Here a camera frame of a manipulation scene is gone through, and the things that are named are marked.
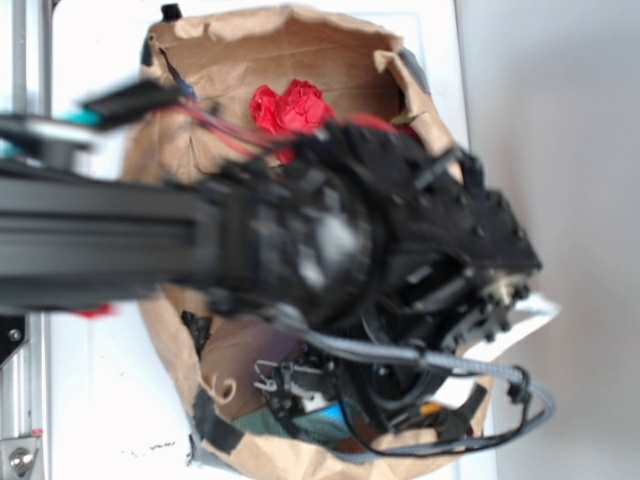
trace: white wall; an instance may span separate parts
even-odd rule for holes
[[[563,305],[505,360],[559,412],[498,452],[500,480],[638,478],[640,2],[458,0],[472,150]],[[513,419],[497,404],[498,427]]]

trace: teal part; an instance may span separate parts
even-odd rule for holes
[[[333,448],[342,440],[351,436],[338,404],[296,417],[293,422],[310,440],[326,448]],[[233,424],[254,435],[274,435],[291,438],[274,418],[268,407],[263,407],[240,417]]]
[[[92,110],[80,110],[78,112],[72,112],[65,115],[64,120],[73,123],[79,123],[81,125],[95,126],[100,125],[102,117]]]

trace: red object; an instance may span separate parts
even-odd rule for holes
[[[111,315],[114,313],[115,309],[110,303],[104,303],[93,310],[76,310],[73,313],[76,315],[80,315],[85,318],[94,319],[97,317],[102,317],[104,315]]]
[[[322,99],[322,92],[307,81],[294,79],[278,95],[267,85],[258,87],[249,104],[251,118],[269,133],[311,133],[335,118],[333,109]],[[292,160],[290,151],[281,152],[282,163]]]

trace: cable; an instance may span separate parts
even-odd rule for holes
[[[520,424],[518,427],[499,435],[493,435],[488,437],[473,437],[465,438],[462,440],[454,440],[447,442],[434,442],[430,444],[412,445],[407,447],[397,447],[389,450],[378,450],[371,444],[366,442],[355,429],[353,423],[349,418],[349,414],[344,408],[345,398],[340,390],[339,382],[335,374],[335,368],[328,368],[329,378],[334,387],[334,392],[340,406],[340,411],[344,417],[345,425],[353,436],[353,438],[364,448],[368,454],[341,454],[337,453],[339,457],[346,460],[360,463],[370,461],[371,455],[376,457],[392,457],[392,458],[432,458],[438,456],[452,456],[463,455],[466,453],[478,452],[489,448],[495,448],[502,445],[514,438],[522,435],[524,432],[524,426],[527,422],[527,416],[529,411],[530,399],[523,403],[522,415]]]
[[[428,370],[436,366],[451,371],[458,370],[469,374],[490,375],[502,378],[510,384],[508,393],[514,403],[522,403],[523,405],[522,417],[518,427],[503,434],[399,447],[387,451],[376,450],[366,442],[361,442],[362,439],[359,438],[358,433],[352,428],[353,425],[350,426],[351,422],[348,416],[345,416],[345,424],[350,429],[353,437],[369,452],[368,456],[364,454],[362,461],[371,460],[371,454],[376,456],[427,458],[441,455],[461,455],[463,453],[494,448],[533,430],[548,420],[555,412],[555,402],[551,394],[540,383],[530,378],[526,371],[519,367],[506,367],[493,363],[467,360],[442,352],[427,351],[420,353],[410,347],[375,345],[359,340],[333,337],[313,331],[302,333],[302,337],[309,343],[325,350],[335,357],[359,363],[405,365],[411,366],[416,370]],[[337,378],[335,377],[335,373],[332,375],[332,382],[334,382],[335,387],[337,385]],[[339,386],[335,393],[339,403],[342,404],[344,398],[342,398]],[[534,417],[528,418],[530,402],[534,396],[538,397],[544,406]]]

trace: black bracket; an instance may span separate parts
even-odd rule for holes
[[[0,315],[0,367],[26,341],[24,315]]]

